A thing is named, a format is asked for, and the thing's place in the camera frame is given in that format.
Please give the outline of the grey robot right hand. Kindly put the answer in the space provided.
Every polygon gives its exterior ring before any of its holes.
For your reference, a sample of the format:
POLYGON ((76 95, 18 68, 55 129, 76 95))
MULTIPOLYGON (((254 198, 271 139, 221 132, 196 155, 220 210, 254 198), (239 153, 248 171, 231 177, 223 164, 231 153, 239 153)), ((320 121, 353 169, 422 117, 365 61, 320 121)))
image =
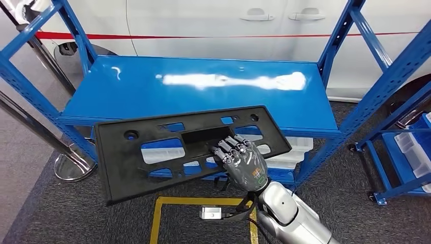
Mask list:
POLYGON ((257 192, 267 185, 266 161, 252 141, 235 134, 210 145, 209 149, 214 160, 242 189, 257 192))

